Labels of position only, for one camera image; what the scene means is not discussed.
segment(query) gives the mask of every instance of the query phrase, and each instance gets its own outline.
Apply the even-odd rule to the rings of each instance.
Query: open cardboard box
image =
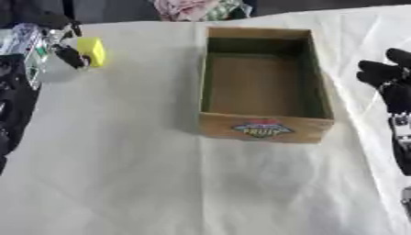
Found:
[[[210,28],[201,89],[207,136],[319,142],[334,122],[310,30]]]

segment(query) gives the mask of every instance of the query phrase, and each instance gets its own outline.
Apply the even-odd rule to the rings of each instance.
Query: white table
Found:
[[[311,28],[336,124],[317,145],[196,133],[206,24],[84,26],[108,62],[56,62],[0,177],[7,235],[410,234],[411,185],[391,151],[384,105],[355,78],[360,59],[411,50],[411,6],[259,17],[216,25]]]

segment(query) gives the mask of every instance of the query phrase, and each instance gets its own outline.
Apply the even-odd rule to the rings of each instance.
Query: printed logo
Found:
[[[272,119],[252,120],[232,128],[246,135],[261,139],[294,132],[293,130],[280,124],[278,121]]]

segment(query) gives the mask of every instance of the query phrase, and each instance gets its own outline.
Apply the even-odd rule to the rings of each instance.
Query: table surface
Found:
[[[410,234],[381,99],[360,59],[411,50],[411,6],[219,23],[84,26],[107,64],[50,65],[0,178],[4,234]],[[196,131],[206,26],[310,28],[336,124],[318,144]]]

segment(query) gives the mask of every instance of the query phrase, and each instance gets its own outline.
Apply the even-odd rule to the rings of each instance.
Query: white paper sheet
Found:
[[[410,234],[381,100],[359,59],[410,49],[411,6],[218,25],[311,28],[336,124],[319,144],[199,136],[206,24],[85,26],[107,65],[55,62],[0,177],[2,234]]]

